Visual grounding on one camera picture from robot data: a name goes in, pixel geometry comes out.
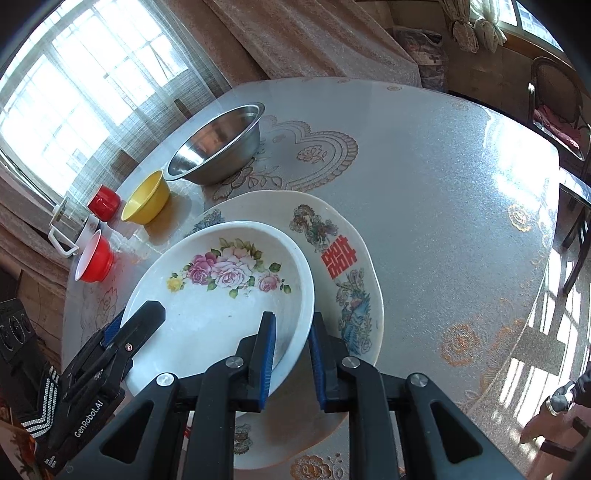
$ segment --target red bowl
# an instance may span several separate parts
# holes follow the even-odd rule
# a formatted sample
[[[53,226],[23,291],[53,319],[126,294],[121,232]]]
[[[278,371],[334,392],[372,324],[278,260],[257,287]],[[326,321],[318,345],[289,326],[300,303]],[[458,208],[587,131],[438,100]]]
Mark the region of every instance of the red bowl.
[[[97,230],[80,256],[74,278],[76,281],[82,280],[88,283],[103,281],[111,270],[114,259],[109,242],[102,236],[100,230]]]

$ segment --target person's hand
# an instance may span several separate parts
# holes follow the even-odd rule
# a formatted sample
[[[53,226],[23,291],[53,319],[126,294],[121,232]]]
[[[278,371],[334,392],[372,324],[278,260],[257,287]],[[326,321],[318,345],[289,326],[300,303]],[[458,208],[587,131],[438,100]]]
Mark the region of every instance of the person's hand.
[[[537,437],[556,437],[562,430],[570,428],[564,413],[572,406],[571,390],[574,382],[557,389],[551,397],[547,397],[540,405],[539,413],[523,428],[520,443],[528,443]]]

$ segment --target blue gripper pad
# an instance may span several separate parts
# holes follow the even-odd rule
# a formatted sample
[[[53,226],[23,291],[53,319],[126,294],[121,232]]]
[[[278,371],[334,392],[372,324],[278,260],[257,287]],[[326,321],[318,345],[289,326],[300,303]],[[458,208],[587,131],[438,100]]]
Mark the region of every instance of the blue gripper pad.
[[[113,321],[105,327],[105,335],[103,337],[103,341],[100,343],[102,348],[107,348],[109,344],[115,338],[115,335],[119,332],[121,328],[121,320],[123,320],[123,313],[125,312],[125,308],[121,310],[117,317],[113,319]]]
[[[322,361],[320,350],[320,341],[317,328],[319,327],[316,318],[312,320],[312,327],[308,336],[308,345],[310,347],[310,358],[312,360],[312,372],[314,374],[314,386],[316,387],[316,398],[320,404],[320,409],[326,408],[326,372]]]
[[[271,386],[271,372],[273,369],[273,356],[275,354],[275,338],[277,337],[277,319],[272,312],[262,314],[261,327],[259,335],[264,335],[264,349],[262,351],[262,362],[260,365],[260,395],[259,408],[265,408]]]

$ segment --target red cup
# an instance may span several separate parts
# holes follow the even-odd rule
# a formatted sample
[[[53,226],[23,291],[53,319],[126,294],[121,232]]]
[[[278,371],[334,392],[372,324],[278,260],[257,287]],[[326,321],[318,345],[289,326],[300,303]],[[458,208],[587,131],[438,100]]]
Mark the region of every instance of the red cup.
[[[103,222],[108,222],[121,205],[121,198],[109,187],[101,185],[88,204],[88,209]]]

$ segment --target heart-shaped pattern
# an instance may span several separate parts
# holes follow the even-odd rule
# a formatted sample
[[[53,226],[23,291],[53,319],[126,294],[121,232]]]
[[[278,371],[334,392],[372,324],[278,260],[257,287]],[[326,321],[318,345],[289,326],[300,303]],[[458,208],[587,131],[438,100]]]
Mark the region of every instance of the heart-shaped pattern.
[[[261,146],[240,171],[204,187],[206,208],[251,190],[309,192],[341,175],[357,157],[354,138],[341,132],[313,132],[306,122],[261,118]]]

